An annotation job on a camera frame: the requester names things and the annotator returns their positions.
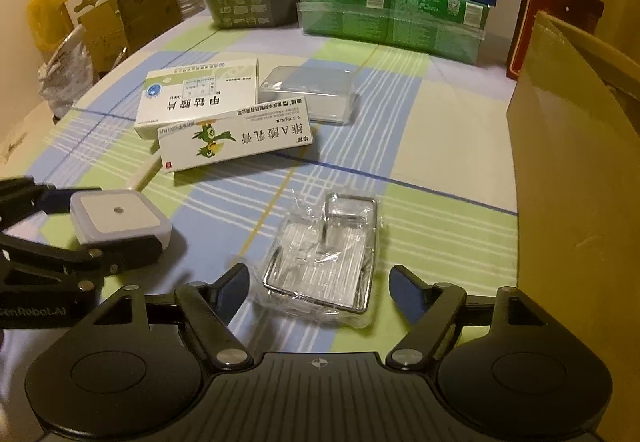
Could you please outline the open cardboard box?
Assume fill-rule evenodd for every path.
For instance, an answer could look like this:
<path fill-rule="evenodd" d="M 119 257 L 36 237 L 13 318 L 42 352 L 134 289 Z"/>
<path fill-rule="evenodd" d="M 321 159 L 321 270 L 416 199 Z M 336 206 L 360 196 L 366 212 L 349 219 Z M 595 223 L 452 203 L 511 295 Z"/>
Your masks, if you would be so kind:
<path fill-rule="evenodd" d="M 639 436 L 639 67 L 538 14 L 508 110 L 518 287 L 608 366 L 608 441 Z"/>

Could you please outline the checked tablecloth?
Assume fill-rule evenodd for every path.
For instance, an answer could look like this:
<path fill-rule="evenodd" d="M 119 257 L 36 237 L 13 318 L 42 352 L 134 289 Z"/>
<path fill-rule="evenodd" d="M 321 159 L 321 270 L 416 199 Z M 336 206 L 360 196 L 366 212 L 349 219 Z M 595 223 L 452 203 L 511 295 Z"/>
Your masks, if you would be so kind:
<path fill-rule="evenodd" d="M 297 28 L 217 31 L 198 15 L 119 66 L 60 122 L 35 109 L 1 147 L 4 176 L 58 186 L 124 187 L 151 154 L 134 131 L 146 75 L 205 61 L 254 57 L 278 66 L 348 71 L 358 104 L 352 123 L 320 124 L 307 150 L 240 159 L 172 177 L 145 194 L 172 220 L 157 266 L 130 274 L 165 292 L 215 279 L 235 260 L 265 258 L 297 202 L 351 188 L 380 199 L 381 273 L 410 267 L 490 295 L 516 278 L 516 203 L 504 73 L 506 41 L 488 34 L 474 66 Z"/>

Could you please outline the yellow plastic bag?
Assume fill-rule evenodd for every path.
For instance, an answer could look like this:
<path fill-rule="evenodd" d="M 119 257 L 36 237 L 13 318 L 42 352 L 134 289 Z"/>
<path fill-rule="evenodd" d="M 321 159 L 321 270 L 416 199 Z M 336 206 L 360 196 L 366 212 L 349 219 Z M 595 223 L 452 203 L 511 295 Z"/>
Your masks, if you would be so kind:
<path fill-rule="evenodd" d="M 65 6 L 69 0 L 29 0 L 27 22 L 35 46 L 43 54 L 53 53 L 73 30 Z"/>

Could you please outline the wire rack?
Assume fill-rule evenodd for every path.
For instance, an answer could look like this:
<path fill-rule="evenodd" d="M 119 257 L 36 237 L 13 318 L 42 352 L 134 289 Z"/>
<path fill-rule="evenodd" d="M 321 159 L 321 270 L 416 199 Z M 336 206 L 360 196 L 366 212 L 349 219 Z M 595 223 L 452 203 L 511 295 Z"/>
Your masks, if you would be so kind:
<path fill-rule="evenodd" d="M 319 324 L 368 327 L 382 229 L 376 194 L 337 187 L 313 205 L 294 195 L 254 269 L 257 301 Z"/>

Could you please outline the grey printed plastic bag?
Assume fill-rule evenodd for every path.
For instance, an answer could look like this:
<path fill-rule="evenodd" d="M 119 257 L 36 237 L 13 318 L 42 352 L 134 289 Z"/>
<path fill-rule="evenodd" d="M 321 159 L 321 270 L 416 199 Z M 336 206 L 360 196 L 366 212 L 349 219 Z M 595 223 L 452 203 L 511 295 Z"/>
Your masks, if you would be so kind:
<path fill-rule="evenodd" d="M 93 64 L 84 42 L 85 34 L 84 26 L 74 27 L 39 69 L 39 93 L 55 120 L 62 119 L 93 86 Z"/>

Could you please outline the green wrapped carton pack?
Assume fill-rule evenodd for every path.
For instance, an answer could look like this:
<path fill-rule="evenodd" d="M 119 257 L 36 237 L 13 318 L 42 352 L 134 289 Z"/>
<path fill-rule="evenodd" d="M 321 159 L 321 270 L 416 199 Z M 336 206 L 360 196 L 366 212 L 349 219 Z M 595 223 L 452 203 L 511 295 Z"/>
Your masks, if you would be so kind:
<path fill-rule="evenodd" d="M 477 61 L 490 7 L 465 0 L 299 0 L 308 34 Z"/>

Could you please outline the brown cardboard boxes stack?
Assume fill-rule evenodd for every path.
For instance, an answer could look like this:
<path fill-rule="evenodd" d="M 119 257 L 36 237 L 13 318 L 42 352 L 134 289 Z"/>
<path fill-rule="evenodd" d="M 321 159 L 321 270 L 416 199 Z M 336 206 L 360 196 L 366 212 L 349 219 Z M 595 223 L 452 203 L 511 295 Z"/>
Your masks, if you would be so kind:
<path fill-rule="evenodd" d="M 85 29 L 99 76 L 181 21 L 177 0 L 68 0 L 65 8 L 72 24 Z"/>

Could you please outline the white plastic spoon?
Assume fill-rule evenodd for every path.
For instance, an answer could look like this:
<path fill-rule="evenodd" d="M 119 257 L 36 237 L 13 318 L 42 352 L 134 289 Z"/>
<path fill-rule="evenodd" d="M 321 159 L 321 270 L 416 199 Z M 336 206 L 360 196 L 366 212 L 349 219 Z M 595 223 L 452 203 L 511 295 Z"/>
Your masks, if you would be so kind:
<path fill-rule="evenodd" d="M 160 152 L 158 150 L 134 171 L 125 184 L 128 191 L 141 191 L 149 178 L 160 168 Z"/>

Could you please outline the white blue-logo medicine box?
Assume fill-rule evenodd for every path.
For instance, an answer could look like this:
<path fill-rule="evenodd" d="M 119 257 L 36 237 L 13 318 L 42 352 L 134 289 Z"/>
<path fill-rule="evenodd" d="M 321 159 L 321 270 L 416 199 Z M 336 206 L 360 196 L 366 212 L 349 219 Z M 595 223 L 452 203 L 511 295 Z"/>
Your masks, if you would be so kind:
<path fill-rule="evenodd" d="M 142 139 L 156 139 L 166 125 L 253 106 L 258 70 L 256 58 L 152 70 L 142 85 L 134 131 Z"/>

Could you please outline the white green-bird ointment box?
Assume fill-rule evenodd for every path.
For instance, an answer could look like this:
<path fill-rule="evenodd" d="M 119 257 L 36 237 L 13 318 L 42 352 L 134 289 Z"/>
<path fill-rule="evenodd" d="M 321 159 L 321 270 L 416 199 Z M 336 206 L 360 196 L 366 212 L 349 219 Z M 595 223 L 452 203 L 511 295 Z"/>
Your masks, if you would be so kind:
<path fill-rule="evenodd" d="M 166 172 L 304 147 L 313 141 L 301 99 L 242 108 L 158 130 L 160 160 Z"/>

